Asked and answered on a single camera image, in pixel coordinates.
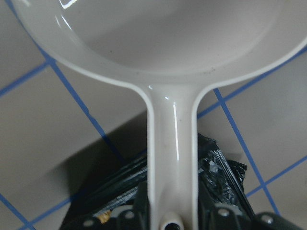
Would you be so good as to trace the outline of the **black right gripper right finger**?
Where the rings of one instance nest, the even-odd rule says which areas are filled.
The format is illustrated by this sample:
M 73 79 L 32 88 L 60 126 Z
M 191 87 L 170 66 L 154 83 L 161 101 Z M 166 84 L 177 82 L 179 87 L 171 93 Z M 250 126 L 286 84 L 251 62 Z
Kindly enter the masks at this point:
M 203 182 L 199 182 L 198 190 L 198 225 L 200 230 L 209 230 L 211 210 L 214 209 L 214 202 L 208 189 Z

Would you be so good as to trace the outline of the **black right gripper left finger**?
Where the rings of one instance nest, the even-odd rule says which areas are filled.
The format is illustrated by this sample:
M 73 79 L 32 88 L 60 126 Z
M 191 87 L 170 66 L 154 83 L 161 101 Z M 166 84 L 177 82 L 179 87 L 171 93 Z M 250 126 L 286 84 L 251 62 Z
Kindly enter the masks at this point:
M 147 195 L 147 182 L 141 182 L 133 204 L 134 222 L 137 230 L 149 230 L 149 201 Z

